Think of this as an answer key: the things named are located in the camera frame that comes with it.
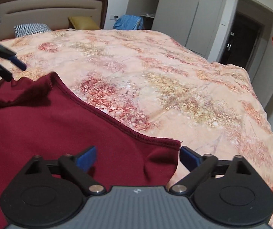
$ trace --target red cloth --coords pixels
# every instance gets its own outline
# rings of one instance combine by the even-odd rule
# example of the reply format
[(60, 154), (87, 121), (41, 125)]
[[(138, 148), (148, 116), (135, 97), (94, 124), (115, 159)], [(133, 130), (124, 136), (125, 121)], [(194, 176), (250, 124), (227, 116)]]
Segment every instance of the red cloth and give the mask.
[(36, 82), (0, 81), (0, 195), (32, 156), (57, 159), (92, 145), (93, 177), (107, 188), (166, 185), (177, 168), (179, 141), (129, 129), (81, 101), (56, 73)]

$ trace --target cabinet door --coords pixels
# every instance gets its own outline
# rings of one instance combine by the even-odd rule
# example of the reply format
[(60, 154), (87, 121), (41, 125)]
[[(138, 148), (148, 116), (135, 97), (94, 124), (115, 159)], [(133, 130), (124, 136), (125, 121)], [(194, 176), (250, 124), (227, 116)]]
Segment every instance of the cabinet door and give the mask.
[(186, 48), (205, 56), (216, 29), (222, 0), (200, 0)]
[(199, 0), (160, 0), (152, 30), (186, 44)]

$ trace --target white door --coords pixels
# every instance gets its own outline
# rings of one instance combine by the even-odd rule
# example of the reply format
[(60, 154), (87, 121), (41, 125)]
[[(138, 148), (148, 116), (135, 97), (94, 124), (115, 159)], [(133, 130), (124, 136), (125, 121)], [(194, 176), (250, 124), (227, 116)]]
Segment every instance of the white door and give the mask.
[(261, 105), (265, 108), (273, 94), (273, 26), (261, 64), (252, 85)]

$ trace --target wall outlet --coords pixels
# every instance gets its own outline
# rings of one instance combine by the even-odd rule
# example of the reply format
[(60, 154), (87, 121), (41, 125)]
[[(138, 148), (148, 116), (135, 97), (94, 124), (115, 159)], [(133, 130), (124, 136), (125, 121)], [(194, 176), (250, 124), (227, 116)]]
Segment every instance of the wall outlet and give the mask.
[(111, 15), (110, 16), (110, 20), (112, 20), (112, 21), (117, 21), (118, 19), (119, 19), (118, 15)]

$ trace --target upholstered headboard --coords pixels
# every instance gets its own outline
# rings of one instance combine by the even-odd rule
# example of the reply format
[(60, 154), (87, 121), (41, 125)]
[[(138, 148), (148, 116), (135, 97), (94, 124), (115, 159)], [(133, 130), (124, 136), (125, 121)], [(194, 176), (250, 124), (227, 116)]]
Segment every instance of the upholstered headboard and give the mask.
[(0, 41), (14, 38), (14, 26), (23, 23), (67, 29), (68, 16), (91, 16), (104, 28), (107, 7), (108, 0), (0, 0)]

